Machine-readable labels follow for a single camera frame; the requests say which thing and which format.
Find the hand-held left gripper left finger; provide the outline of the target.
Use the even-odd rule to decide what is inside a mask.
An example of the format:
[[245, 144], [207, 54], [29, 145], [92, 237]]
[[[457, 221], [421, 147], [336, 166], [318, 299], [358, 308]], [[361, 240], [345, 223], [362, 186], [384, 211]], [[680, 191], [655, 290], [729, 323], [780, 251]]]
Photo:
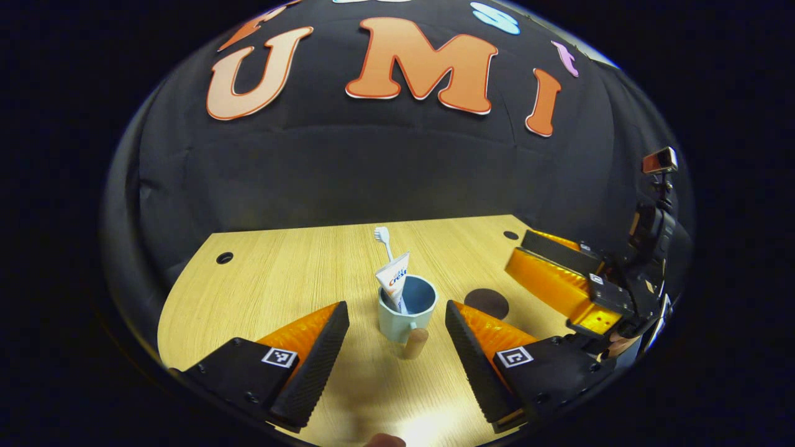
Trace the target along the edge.
[[233, 337], [171, 373], [239, 418], [299, 433], [323, 394], [349, 325], [347, 303], [336, 302], [258, 341]]

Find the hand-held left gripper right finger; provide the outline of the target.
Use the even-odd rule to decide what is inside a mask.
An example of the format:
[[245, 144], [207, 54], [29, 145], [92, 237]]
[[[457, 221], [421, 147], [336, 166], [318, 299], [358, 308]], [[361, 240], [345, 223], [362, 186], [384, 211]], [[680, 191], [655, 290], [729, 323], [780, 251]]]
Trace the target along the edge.
[[571, 336], [538, 340], [478, 309], [450, 300], [445, 325], [475, 399], [495, 433], [536, 428], [574, 409], [616, 370]]

